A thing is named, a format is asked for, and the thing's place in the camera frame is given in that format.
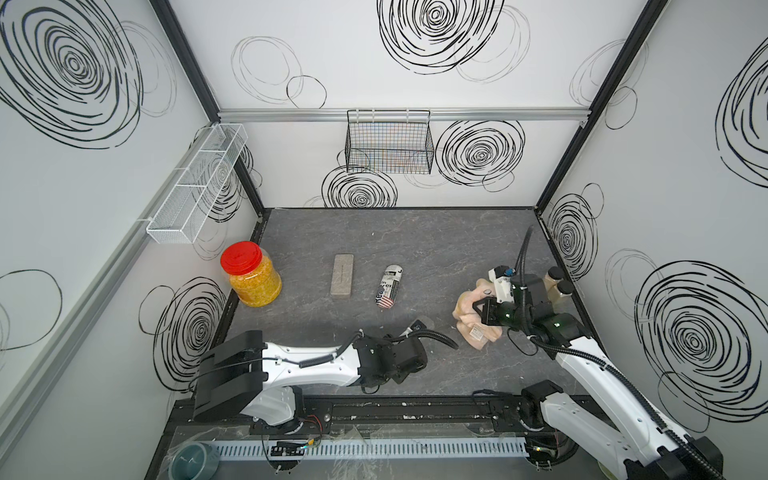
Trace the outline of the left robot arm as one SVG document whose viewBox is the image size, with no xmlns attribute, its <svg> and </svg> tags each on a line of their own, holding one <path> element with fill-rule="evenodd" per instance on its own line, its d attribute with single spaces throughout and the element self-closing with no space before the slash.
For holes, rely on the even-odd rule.
<svg viewBox="0 0 768 480">
<path fill-rule="evenodd" d="M 428 364 L 414 335 L 374 337 L 357 331 L 339 346 L 291 347 L 250 330 L 210 349 L 193 380 L 193 419 L 249 416 L 270 426 L 293 421 L 299 388 L 306 385 L 373 389 L 403 382 Z"/>
</svg>

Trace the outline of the grey oval eyeglass case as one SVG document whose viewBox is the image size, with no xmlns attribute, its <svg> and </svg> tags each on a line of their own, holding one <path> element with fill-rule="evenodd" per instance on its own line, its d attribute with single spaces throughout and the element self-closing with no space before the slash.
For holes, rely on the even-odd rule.
<svg viewBox="0 0 768 480">
<path fill-rule="evenodd" d="M 431 318 L 426 316 L 419 316 L 410 323 L 405 331 L 405 334 L 410 335 L 423 330 L 432 330 L 433 328 L 434 321 Z"/>
</svg>

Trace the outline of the grey rectangular eyeglass case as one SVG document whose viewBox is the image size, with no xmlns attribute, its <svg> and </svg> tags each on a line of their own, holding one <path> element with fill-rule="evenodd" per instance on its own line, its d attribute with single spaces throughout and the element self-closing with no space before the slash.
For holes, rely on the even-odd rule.
<svg viewBox="0 0 768 480">
<path fill-rule="evenodd" d="M 349 253 L 337 254 L 334 257 L 330 285 L 332 298 L 348 298 L 352 294 L 354 276 L 354 255 Z"/>
</svg>

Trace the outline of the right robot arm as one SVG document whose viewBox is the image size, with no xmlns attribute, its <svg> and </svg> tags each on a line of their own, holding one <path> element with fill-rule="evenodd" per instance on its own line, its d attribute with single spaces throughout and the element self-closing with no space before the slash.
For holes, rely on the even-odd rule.
<svg viewBox="0 0 768 480">
<path fill-rule="evenodd" d="M 502 331 L 520 332 L 569 372 L 605 419 L 579 406 L 551 381 L 524 389 L 519 419 L 574 441 L 613 479 L 720 479 L 723 455 L 657 409 L 608 359 L 573 315 L 555 310 L 575 288 L 554 267 L 544 277 L 496 267 L 462 293 L 453 315 L 468 343 L 481 348 Z"/>
</svg>

